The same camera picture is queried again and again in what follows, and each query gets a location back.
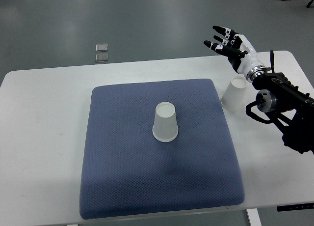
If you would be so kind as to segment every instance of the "gray floor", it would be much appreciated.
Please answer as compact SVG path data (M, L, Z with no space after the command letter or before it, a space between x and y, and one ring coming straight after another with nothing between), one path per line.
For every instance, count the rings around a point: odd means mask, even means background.
M245 34L258 52L292 52L314 85L314 5L306 8L308 2L0 0L0 84L13 70L94 64L97 43L109 44L108 63L215 55L203 41L211 40L212 25L219 25ZM313 210L259 212L263 226L314 222ZM240 211L136 224L235 226L248 222Z

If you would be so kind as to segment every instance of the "upside-down cup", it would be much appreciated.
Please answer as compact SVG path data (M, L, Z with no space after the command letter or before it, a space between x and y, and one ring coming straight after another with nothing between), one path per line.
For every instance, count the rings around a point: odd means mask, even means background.
M178 135L176 109L170 102L161 102L156 106L153 135L158 141L168 142Z
M230 111L236 111L240 109L246 87L247 81L244 77L234 77L230 81L224 95L221 97L222 106Z

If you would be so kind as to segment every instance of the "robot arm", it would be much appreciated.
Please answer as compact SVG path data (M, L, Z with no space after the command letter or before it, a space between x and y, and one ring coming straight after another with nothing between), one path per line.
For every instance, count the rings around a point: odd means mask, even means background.
M271 53L271 71L257 59L257 53L247 38L232 29L213 26L213 29L222 34L226 39L214 36L221 44L204 41L204 44L220 55L227 56L233 69L243 74L247 81L253 83L257 93L256 100L246 107L246 113L251 118L265 123L274 123L283 133L284 145L293 150L304 153L314 153L314 99L310 95L298 91L284 76L275 73L274 57ZM269 120L262 119L251 111L253 106L265 113ZM296 110L292 120L282 113Z

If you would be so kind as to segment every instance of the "white robotic wrist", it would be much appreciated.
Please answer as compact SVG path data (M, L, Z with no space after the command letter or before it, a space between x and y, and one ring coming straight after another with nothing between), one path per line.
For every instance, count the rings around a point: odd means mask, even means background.
M260 62L255 52L248 53L244 58L241 58L241 64L236 71L238 74L243 74L248 82L252 82L256 76L264 73L265 65Z

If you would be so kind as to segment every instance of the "white table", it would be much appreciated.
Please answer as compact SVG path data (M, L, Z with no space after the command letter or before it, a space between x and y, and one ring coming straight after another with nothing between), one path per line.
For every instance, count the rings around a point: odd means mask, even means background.
M269 65L269 53L259 53L259 59ZM283 72L303 93L314 94L291 53L275 52L275 70ZM94 87L210 78L221 97L235 75L223 56L10 72L0 87L0 225L87 222L79 215L79 189ZM244 104L254 101L256 93L248 85ZM285 147L281 132L273 124L249 118L245 106L236 112L223 110L245 190L244 203L229 209L313 202L314 155ZM227 208L141 217L215 210Z

